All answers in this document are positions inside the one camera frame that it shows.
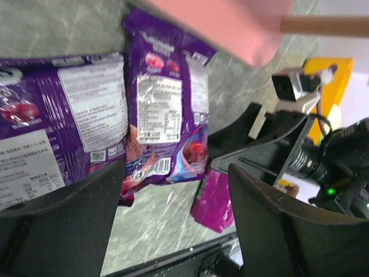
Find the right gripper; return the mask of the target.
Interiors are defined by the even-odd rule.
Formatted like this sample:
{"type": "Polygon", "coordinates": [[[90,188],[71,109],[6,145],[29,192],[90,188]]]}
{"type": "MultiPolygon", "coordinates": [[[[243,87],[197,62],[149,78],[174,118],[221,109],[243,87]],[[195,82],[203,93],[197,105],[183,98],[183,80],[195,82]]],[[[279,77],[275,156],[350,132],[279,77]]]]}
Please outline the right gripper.
{"type": "Polygon", "coordinates": [[[208,136],[210,168],[228,173],[244,276],[367,276],[368,118],[316,146],[308,115],[295,111],[266,113],[251,138],[261,108],[251,103],[208,136]],[[287,167],[319,185],[308,200],[319,208],[272,187],[287,167]]]}

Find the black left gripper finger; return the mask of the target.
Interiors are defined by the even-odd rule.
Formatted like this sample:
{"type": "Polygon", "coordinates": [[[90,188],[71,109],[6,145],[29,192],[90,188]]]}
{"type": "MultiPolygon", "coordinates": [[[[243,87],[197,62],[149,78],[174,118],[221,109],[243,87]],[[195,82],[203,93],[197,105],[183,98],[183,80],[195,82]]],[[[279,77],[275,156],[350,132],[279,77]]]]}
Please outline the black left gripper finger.
{"type": "Polygon", "coordinates": [[[1,211],[1,276],[99,276],[124,176],[117,160],[1,211]]]}

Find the purple Fox's berries bag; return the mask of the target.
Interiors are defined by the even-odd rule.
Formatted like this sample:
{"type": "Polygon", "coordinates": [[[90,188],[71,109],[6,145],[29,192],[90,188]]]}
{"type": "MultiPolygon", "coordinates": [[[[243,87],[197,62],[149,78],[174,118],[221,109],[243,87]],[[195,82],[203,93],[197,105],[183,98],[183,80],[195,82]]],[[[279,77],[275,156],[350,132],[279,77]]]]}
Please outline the purple Fox's berries bag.
{"type": "Polygon", "coordinates": [[[123,22],[129,112],[119,205],[148,185],[201,180],[208,158],[209,72],[216,50],[134,7],[123,22]]]}
{"type": "Polygon", "coordinates": [[[1,59],[1,209],[125,160],[121,52],[1,59]]]}

